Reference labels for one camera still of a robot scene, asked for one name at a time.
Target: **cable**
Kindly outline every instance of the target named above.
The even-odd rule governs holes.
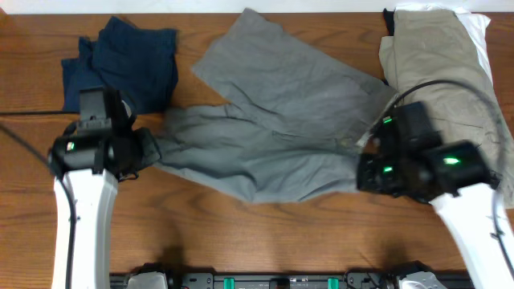
[[[65,115],[65,114],[78,114],[78,113],[77,112],[63,112],[63,111],[0,112],[0,116],[50,116],[50,115]]]
[[[491,120],[493,120],[494,123],[495,123],[496,135],[499,138],[500,151],[498,152],[498,157],[496,159],[496,169],[499,171],[499,174],[501,176],[503,176],[504,173],[505,173],[505,161],[504,161],[505,160],[505,153],[506,153],[506,149],[505,149],[505,146],[506,146],[505,145],[505,136],[507,135],[507,133],[505,132],[506,128],[505,128],[505,125],[504,125],[504,121],[502,119],[502,113],[497,111],[496,106],[488,99],[487,95],[485,95],[482,91],[472,87],[471,85],[469,85],[467,83],[456,81],[456,80],[440,79],[440,80],[432,80],[432,81],[428,81],[428,82],[416,85],[415,87],[413,87],[413,88],[409,89],[408,91],[404,92],[403,94],[401,94],[385,110],[385,113],[383,114],[382,119],[384,117],[388,116],[390,114],[391,109],[394,106],[396,106],[397,104],[399,104],[400,101],[405,99],[410,93],[415,92],[415,91],[417,91],[420,88],[424,88],[424,87],[427,87],[427,86],[430,86],[430,85],[435,85],[435,84],[441,84],[441,83],[453,84],[453,85],[456,85],[458,87],[464,88],[464,89],[468,90],[469,92],[473,92],[473,94],[487,107],[487,113],[489,114],[489,117],[491,118]],[[375,127],[373,127],[373,131],[372,132],[376,132],[376,129],[378,128],[380,123],[381,123],[380,121],[377,122]],[[496,204],[497,204],[498,201],[501,201],[500,198],[503,197],[502,193],[501,193],[501,190],[500,190],[501,185],[502,184],[500,182],[500,185],[498,186],[498,188],[496,188],[496,191],[494,192],[494,195],[493,195],[493,198],[492,198],[492,220],[493,220],[493,224],[494,224],[494,227],[495,227],[496,238],[498,240],[498,243],[500,244],[500,249],[501,249],[502,255],[504,256],[505,262],[507,263],[507,267],[508,267],[508,270],[511,273],[511,276],[514,279],[514,267],[512,266],[512,261],[511,261],[511,259],[508,256],[507,250],[505,249],[504,241],[502,239],[503,231],[500,229],[500,226],[498,225],[498,212],[497,212],[497,205]]]
[[[41,163],[43,163],[50,170],[50,172],[55,176],[57,181],[63,187],[63,191],[66,194],[67,203],[70,206],[70,237],[68,239],[68,244],[67,244],[66,289],[71,289],[71,273],[72,273],[71,269],[72,269],[72,265],[73,265],[73,249],[74,249],[74,245],[75,245],[75,227],[76,227],[77,217],[76,217],[75,204],[71,197],[70,191],[64,185],[63,177],[58,176],[56,171],[48,164],[47,159],[41,153],[39,153],[33,146],[31,146],[23,138],[21,138],[20,136],[18,136],[11,130],[9,130],[3,124],[0,124],[0,130],[3,131],[7,136],[12,138],[14,141],[16,141],[23,148],[25,148],[38,161],[41,161]]]

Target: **white wall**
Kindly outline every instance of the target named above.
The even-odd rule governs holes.
[[[240,13],[245,7],[260,13],[378,12],[402,3],[437,1],[398,0],[0,0],[8,14],[88,13]],[[449,7],[471,11],[514,11],[514,0],[441,0]]]

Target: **wooden table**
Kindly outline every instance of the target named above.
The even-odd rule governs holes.
[[[496,95],[514,129],[514,15],[487,14],[487,45]],[[190,67],[230,27],[236,14],[123,15],[141,28],[179,29],[179,84],[173,105],[222,104]],[[109,15],[0,16],[0,110],[56,110],[63,104],[60,60],[78,55]],[[382,77],[381,14],[270,14],[273,22],[332,57]],[[0,121],[40,152],[74,116]],[[137,125],[156,131],[161,115]],[[56,208],[52,177],[0,134],[0,287],[51,284]],[[150,168],[120,185],[112,218],[111,272],[145,262],[216,271],[345,271],[420,260],[438,270],[463,269],[450,234],[429,206],[405,198],[332,193],[300,204],[253,206]]]

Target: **khaki pants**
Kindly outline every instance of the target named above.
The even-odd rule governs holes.
[[[453,79],[469,83],[498,104],[491,80],[479,65],[476,47],[452,11],[396,11],[394,25],[394,36],[382,38],[379,55],[385,78],[400,94],[427,81]],[[445,142],[470,140],[478,144],[496,170],[498,136],[487,109],[475,96],[451,84],[436,84],[413,92],[405,102],[419,100],[426,103]],[[505,132],[508,159],[502,190],[506,205],[513,207],[514,149],[508,128]]]

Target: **clothing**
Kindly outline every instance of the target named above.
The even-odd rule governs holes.
[[[357,192],[359,140],[396,92],[248,9],[193,72],[232,103],[170,109],[157,167],[251,202]]]
[[[382,17],[384,17],[385,27],[389,36],[394,36],[394,11],[388,11],[384,9],[382,11]]]
[[[432,10],[450,10],[440,4],[420,4],[411,3],[403,4],[396,7],[396,10],[405,11],[432,11]],[[482,14],[471,13],[462,7],[452,9],[457,16],[457,19],[466,28],[467,33],[473,40],[476,46],[476,52],[478,53],[480,66],[485,70],[487,76],[492,82],[491,65],[489,64],[489,58],[487,57],[487,44],[485,42],[485,30],[491,19]]]
[[[394,37],[382,38],[379,56],[385,78],[399,93],[427,81],[454,79],[485,92],[489,100],[497,104],[492,82],[479,64],[476,46],[452,11],[397,10],[394,13]],[[473,94],[451,84],[439,84],[413,92],[405,102],[421,100],[427,105],[431,121],[445,142],[470,140],[478,144],[489,166],[497,169],[496,126]],[[505,131],[508,169],[501,186],[504,192],[510,193],[506,201],[511,206],[514,150],[508,128]]]
[[[79,39],[79,58],[63,59],[64,106],[79,111],[80,90],[109,86],[138,113],[162,112],[177,85],[176,31],[137,29],[112,17],[98,41]]]

